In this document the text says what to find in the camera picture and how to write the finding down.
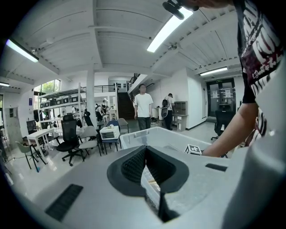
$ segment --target black and white shirt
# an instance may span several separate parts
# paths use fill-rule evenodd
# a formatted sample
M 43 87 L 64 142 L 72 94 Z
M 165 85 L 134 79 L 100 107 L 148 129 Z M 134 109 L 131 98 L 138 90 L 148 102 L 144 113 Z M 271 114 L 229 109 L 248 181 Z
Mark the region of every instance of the black and white shirt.
M 278 0 L 267 3 L 260 0 L 234 0 L 234 4 L 239 23 L 238 54 L 245 85 L 243 103 L 255 103 L 255 97 L 275 77 L 275 70 L 283 57 L 284 26 L 279 24 L 281 20 L 285 22 L 283 7 Z M 268 131 L 267 120 L 259 108 L 256 126 L 247 145 Z

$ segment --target fluorescent light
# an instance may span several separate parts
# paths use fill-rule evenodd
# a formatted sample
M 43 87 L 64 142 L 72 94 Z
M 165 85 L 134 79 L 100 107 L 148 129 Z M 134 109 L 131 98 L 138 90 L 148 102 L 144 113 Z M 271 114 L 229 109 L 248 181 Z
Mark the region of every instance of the fluorescent light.
M 24 57 L 28 58 L 29 60 L 33 62 L 38 62 L 38 58 L 33 56 L 31 53 L 26 51 L 24 48 L 20 47 L 20 45 L 16 44 L 16 42 L 13 42 L 11 40 L 7 40 L 6 45 L 15 50 L 16 52 L 20 53 Z
M 222 71 L 226 71 L 226 70 L 227 70 L 227 67 L 219 68 L 219 69 L 216 69 L 216 70 L 212 70 L 212 71 L 201 73 L 200 75 L 201 76 L 205 76 L 205 75 L 209 75 L 209 74 L 216 73 L 216 72 L 222 72 Z
M 164 42 L 164 40 L 185 20 L 187 20 L 192 14 L 192 11 L 189 11 L 182 7 L 179 10 L 185 18 L 183 20 L 178 19 L 176 16 L 172 16 L 171 19 L 164 25 L 164 27 L 157 34 L 155 39 L 152 41 L 147 51 L 155 52 L 157 48 Z
M 10 87 L 10 85 L 9 85 L 9 84 L 2 83 L 2 82 L 0 82 L 0 86 Z

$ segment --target black slot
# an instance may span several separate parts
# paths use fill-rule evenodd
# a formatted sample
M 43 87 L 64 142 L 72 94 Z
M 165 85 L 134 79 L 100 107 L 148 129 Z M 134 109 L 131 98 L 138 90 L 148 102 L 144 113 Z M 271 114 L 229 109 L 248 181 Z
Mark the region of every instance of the black slot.
M 76 198 L 82 191 L 83 187 L 75 184 L 71 184 L 62 192 L 62 194 L 51 204 L 45 211 L 49 216 L 61 221 Z
M 215 164 L 207 164 L 206 165 L 207 168 L 213 169 L 213 170 L 218 170 L 218 171 L 222 171 L 225 172 L 227 170 L 226 166 L 222 166 L 222 165 L 215 165 Z

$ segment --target plastic container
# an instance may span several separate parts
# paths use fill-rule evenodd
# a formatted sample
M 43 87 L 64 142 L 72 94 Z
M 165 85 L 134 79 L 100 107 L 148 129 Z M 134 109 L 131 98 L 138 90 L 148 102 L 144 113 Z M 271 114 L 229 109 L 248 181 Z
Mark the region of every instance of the plastic container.
M 63 97 L 63 104 L 71 102 L 71 96 L 67 95 Z
M 78 95 L 71 96 L 71 102 L 78 102 L 78 101 L 79 101 Z
M 63 98 L 62 97 L 57 98 L 55 103 L 56 105 L 61 105 L 63 103 Z
M 184 153 L 188 144 L 198 146 L 200 150 L 204 150 L 210 145 L 207 142 L 199 141 L 161 127 L 153 127 L 148 130 L 124 134 L 120 136 L 120 140 L 123 149 L 140 145 L 150 145 L 153 147 L 158 146 L 176 150 L 178 153 Z M 147 167 L 143 170 L 141 185 L 146 189 L 146 193 L 154 203 L 155 207 L 159 209 L 160 187 L 154 181 L 154 178 Z
M 40 103 L 40 108 L 44 108 L 44 107 L 46 107 L 46 102 L 41 102 Z

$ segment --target poster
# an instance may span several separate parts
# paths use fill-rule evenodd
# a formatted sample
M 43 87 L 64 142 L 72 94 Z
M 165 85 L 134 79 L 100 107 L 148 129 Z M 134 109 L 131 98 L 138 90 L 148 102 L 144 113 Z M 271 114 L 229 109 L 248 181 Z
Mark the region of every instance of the poster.
M 218 98 L 218 91 L 213 91 L 213 98 Z
M 225 89 L 225 98 L 231 98 L 231 90 Z

